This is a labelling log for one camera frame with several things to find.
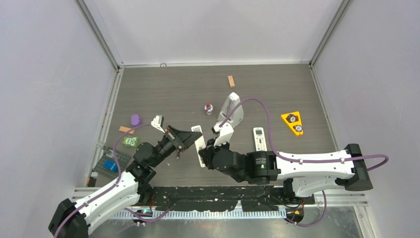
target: green object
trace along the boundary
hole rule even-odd
[[[138,137],[127,136],[122,140],[122,144],[127,147],[137,147],[140,144]]]

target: round gauge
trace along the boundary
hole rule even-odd
[[[302,128],[302,126],[301,126],[301,125],[296,125],[296,126],[295,126],[295,130],[296,130],[297,132],[301,132],[301,131],[303,130],[303,128]]]

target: white wall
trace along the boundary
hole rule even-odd
[[[367,192],[383,238],[420,237],[419,12],[418,0],[353,1],[315,66],[339,143],[390,157]]]
[[[52,237],[83,185],[114,71],[73,0],[0,4],[1,237]]]
[[[88,0],[88,5],[99,10],[96,19],[102,17],[102,30],[127,65],[309,62],[340,2]]]

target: white bracket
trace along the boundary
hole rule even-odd
[[[214,142],[215,146],[229,142],[233,135],[233,127],[230,123],[226,122],[222,127],[219,127],[220,124],[221,122],[217,122],[213,127],[213,130],[218,133],[218,136]]]
[[[150,125],[152,125],[154,128],[160,130],[161,132],[165,133],[165,131],[162,129],[163,126],[163,116],[162,115],[156,115],[155,118],[153,118]]]
[[[354,176],[352,168],[353,161],[343,162],[346,158],[351,158],[346,150],[341,150],[325,154],[288,154],[279,152],[281,156],[295,159],[299,162],[289,162],[281,158],[276,158],[277,169],[281,173],[277,176],[277,180],[285,180],[288,178],[306,177],[306,176],[331,176],[340,179],[349,179]],[[336,159],[341,162],[336,163],[303,163],[307,160],[331,160]]]
[[[293,191],[297,197],[309,197],[314,192],[343,188],[335,183],[336,179],[331,176],[293,178]]]
[[[88,233],[91,234],[100,224],[115,215],[115,213],[122,209],[136,204],[140,195],[137,194],[138,182],[134,181],[134,176],[131,173],[121,173],[121,180],[117,187],[99,197],[95,201],[88,204],[87,207],[80,209],[80,214],[86,214],[85,220],[90,224]],[[116,183],[116,179],[108,183],[96,192],[76,200],[75,207],[79,207],[96,195],[102,193],[109,187]]]

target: purple object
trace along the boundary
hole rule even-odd
[[[140,125],[142,123],[142,120],[141,120],[141,118],[140,118],[140,116],[138,115],[138,114],[133,114],[132,116],[131,116],[131,124],[133,125],[133,126],[138,126],[138,125]]]

